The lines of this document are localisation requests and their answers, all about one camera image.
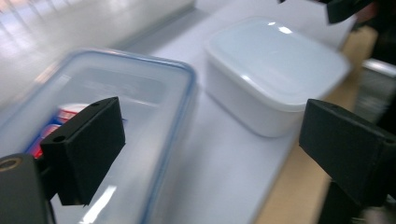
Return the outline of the clear container with blue-rimmed lid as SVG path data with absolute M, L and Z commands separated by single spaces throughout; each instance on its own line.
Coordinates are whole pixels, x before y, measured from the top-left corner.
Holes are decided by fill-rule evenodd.
M 154 224 L 164 217 L 180 173 L 181 143 L 196 98 L 185 63 L 85 49 L 45 70 L 0 112 L 0 158 L 25 152 L 59 105 L 118 97 L 126 144 L 88 206 L 52 201 L 60 224 Z

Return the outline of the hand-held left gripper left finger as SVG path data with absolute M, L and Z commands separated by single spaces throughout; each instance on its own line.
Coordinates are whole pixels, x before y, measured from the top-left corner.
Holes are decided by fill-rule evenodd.
M 117 97 L 88 105 L 42 140 L 44 159 L 60 178 L 61 204 L 90 203 L 124 145 Z

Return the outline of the white plastic container with lid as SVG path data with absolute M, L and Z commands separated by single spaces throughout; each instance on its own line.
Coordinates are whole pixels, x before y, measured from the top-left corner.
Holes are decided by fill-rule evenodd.
M 306 102 L 325 98 L 349 71 L 337 50 L 264 17 L 214 33 L 205 54 L 206 91 L 252 132 L 267 137 L 297 125 Z

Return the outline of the aluminium floor rail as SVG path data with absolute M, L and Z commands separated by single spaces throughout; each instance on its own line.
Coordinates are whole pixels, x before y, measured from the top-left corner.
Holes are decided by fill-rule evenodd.
M 377 59 L 365 60 L 363 62 L 363 68 L 376 74 L 396 78 L 396 65 L 385 63 Z

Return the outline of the red and blue packet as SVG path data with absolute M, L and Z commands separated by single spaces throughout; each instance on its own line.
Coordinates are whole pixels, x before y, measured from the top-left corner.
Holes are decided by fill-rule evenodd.
M 35 158 L 39 158 L 42 155 L 42 149 L 40 146 L 41 141 L 87 106 L 88 104 L 59 105 L 49 120 L 38 130 L 37 135 L 25 149 L 25 152 L 33 155 Z

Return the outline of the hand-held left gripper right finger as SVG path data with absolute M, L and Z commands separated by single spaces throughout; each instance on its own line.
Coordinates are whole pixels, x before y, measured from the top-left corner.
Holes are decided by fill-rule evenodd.
M 356 204 L 396 197 L 396 135 L 339 105 L 307 101 L 299 145 Z

